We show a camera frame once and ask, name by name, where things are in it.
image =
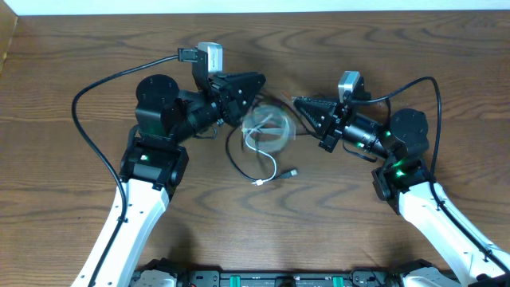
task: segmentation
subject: wooden tabletop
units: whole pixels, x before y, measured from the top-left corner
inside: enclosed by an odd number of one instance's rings
[[[115,183],[71,119],[86,85],[120,70],[216,41],[226,72],[258,71],[276,94],[336,96],[358,70],[378,97],[422,76],[441,87],[437,178],[496,244],[510,250],[510,12],[215,14],[21,17],[0,78],[0,278],[2,285],[69,285],[110,210]],[[164,73],[195,90],[189,64],[122,77],[78,105],[85,130],[117,167],[135,124],[135,88]],[[426,113],[435,136],[432,85],[392,101]],[[379,120],[383,106],[365,110]],[[226,158],[229,127],[215,141],[188,140],[190,162],[170,209],[147,241],[153,258],[223,269],[389,267],[424,258],[448,266],[402,217],[378,200],[376,164],[329,154],[301,136],[279,158],[294,179],[254,187]],[[256,157],[233,156],[263,176]],[[431,151],[426,159],[430,160]]]

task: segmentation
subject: wooden table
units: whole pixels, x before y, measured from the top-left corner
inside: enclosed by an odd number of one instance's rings
[[[73,125],[73,96],[200,41],[224,46],[226,72],[264,73],[275,93],[335,96],[344,70],[359,70],[374,97],[436,77],[443,99],[437,177],[465,215],[510,250],[509,19],[510,12],[22,17],[0,79],[2,285],[69,285],[110,210],[115,184]],[[135,87],[155,73],[195,89],[190,65],[171,62],[100,86],[79,103],[84,128],[116,167],[135,124]],[[434,138],[431,85],[394,98],[393,107],[426,112]],[[365,112],[381,119],[385,108]],[[140,264],[169,257],[224,269],[321,270],[424,258],[448,269],[378,200],[370,172],[380,162],[342,148],[329,154],[304,136],[279,159],[300,175],[253,187],[226,158],[228,131],[186,142],[186,175]],[[263,175],[238,144],[233,156]]]

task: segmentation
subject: white wall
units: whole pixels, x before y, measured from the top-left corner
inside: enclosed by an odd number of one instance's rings
[[[510,10],[510,0],[5,0],[5,2],[19,16],[380,10]]]

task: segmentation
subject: black mount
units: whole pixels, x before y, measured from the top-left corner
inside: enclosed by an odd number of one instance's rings
[[[179,60],[193,63],[197,92],[180,90],[174,79],[153,75],[136,88],[138,125],[131,132],[120,168],[123,182],[141,179],[165,188],[171,197],[180,184],[188,155],[179,144],[212,124],[238,126],[265,84],[260,73],[217,73],[209,77],[207,53],[179,49]]]
[[[399,195],[430,178],[422,158],[429,148],[425,113],[404,108],[385,124],[358,113],[354,100],[360,102],[371,98],[358,72],[343,75],[339,92],[339,97],[298,97],[294,100],[294,106],[320,137],[319,146],[324,150],[333,152],[338,141],[342,140],[385,160],[381,167],[372,171],[374,188],[378,197],[387,201],[399,214]],[[366,155],[349,152],[375,162]]]

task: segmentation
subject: brown table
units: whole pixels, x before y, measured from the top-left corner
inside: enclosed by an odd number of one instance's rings
[[[73,96],[199,41],[221,43],[225,71],[264,73],[274,93],[334,96],[344,70],[359,70],[374,97],[435,76],[443,99],[437,177],[465,215],[510,250],[509,19],[509,12],[22,17],[0,79],[2,285],[69,285],[110,210],[115,184],[73,125]],[[116,167],[135,124],[135,87],[154,73],[195,88],[190,65],[171,62],[107,83],[78,106]],[[431,85],[394,98],[393,107],[426,112],[434,138]],[[382,119],[385,108],[365,112]],[[141,264],[169,257],[224,269],[321,270],[424,258],[448,269],[378,200],[370,174],[378,164],[342,148],[329,154],[304,136],[280,156],[300,176],[253,187],[225,156],[228,131],[186,142],[186,175]],[[238,144],[233,156],[263,175]]]

